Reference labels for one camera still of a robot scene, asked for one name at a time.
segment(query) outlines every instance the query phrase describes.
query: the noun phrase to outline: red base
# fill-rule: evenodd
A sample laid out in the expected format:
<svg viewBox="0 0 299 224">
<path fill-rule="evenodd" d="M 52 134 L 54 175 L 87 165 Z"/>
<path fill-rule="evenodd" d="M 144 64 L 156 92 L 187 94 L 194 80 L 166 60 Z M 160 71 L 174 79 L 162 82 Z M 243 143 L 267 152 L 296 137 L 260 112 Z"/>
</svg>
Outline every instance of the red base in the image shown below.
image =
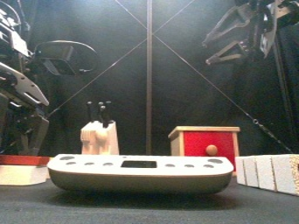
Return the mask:
<svg viewBox="0 0 299 224">
<path fill-rule="evenodd" d="M 0 165 L 47 165 L 48 157 L 0 155 Z"/>
</svg>

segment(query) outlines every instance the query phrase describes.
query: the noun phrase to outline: black curtain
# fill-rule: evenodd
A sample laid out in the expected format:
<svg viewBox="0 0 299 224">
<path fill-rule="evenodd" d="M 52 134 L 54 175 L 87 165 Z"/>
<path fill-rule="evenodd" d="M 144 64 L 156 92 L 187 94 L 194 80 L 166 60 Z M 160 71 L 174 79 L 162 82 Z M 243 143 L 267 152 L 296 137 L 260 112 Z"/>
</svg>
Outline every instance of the black curtain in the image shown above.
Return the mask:
<svg viewBox="0 0 299 224">
<path fill-rule="evenodd" d="M 88 101 L 112 101 L 120 154 L 146 154 L 147 1 L 39 0 L 35 8 L 28 3 L 31 49 L 42 42 L 67 39 L 90 45 L 100 56 L 92 74 L 70 77 L 42 73 L 36 78 L 51 102 L 48 112 L 58 109 L 50 117 L 42 155 L 80 153 Z M 232 0 L 154 0 L 155 155 L 170 155 L 168 134 L 175 126 L 187 125 L 239 126 L 240 155 L 288 153 L 251 118 L 298 151 L 296 136 L 288 133 L 274 52 L 255 63 L 206 64 L 219 49 L 204 48 L 202 41 L 232 5 Z"/>
</svg>

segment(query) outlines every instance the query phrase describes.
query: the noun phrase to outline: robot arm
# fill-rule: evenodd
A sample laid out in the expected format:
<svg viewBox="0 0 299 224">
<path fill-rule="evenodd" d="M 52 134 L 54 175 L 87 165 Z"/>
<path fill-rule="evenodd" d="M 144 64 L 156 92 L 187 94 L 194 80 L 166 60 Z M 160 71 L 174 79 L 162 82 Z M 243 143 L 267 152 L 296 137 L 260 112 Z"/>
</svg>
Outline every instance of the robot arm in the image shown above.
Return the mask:
<svg viewBox="0 0 299 224">
<path fill-rule="evenodd" d="M 242 3 L 228 10 L 202 42 L 208 47 L 216 41 L 235 37 L 206 60 L 208 65 L 248 57 L 252 60 L 264 58 L 275 42 L 276 30 L 299 22 L 298 1 L 248 0 Z"/>
</svg>

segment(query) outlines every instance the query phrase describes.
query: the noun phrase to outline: metal pole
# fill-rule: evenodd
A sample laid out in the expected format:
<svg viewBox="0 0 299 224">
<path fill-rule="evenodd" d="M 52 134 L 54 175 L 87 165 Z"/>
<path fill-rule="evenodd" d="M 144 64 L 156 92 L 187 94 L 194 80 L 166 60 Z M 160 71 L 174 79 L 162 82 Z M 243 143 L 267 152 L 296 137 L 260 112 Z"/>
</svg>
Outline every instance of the metal pole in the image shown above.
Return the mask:
<svg viewBox="0 0 299 224">
<path fill-rule="evenodd" d="M 152 155 L 152 56 L 154 3 L 147 0 L 147 90 L 146 90 L 146 155 Z"/>
</svg>

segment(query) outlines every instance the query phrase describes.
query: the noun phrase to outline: white box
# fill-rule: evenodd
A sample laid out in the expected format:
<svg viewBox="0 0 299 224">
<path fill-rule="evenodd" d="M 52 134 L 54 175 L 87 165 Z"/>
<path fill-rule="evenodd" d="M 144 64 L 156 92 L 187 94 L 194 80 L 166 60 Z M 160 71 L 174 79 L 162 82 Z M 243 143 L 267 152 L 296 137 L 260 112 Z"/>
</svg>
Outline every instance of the white box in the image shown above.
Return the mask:
<svg viewBox="0 0 299 224">
<path fill-rule="evenodd" d="M 299 155 L 272 156 L 272 163 L 276 190 L 299 195 Z"/>
<path fill-rule="evenodd" d="M 244 157 L 243 158 L 244 169 L 246 169 L 246 178 L 247 185 L 258 187 L 258 167 L 256 167 L 256 157 Z"/>
<path fill-rule="evenodd" d="M 244 169 L 244 163 L 243 163 L 244 157 L 236 157 L 236 173 L 238 173 L 238 183 L 242 185 L 247 185 L 247 177 L 246 177 L 246 169 Z"/>
<path fill-rule="evenodd" d="M 256 175 L 259 188 L 276 191 L 276 179 L 272 168 L 272 156 L 256 157 Z"/>
</svg>

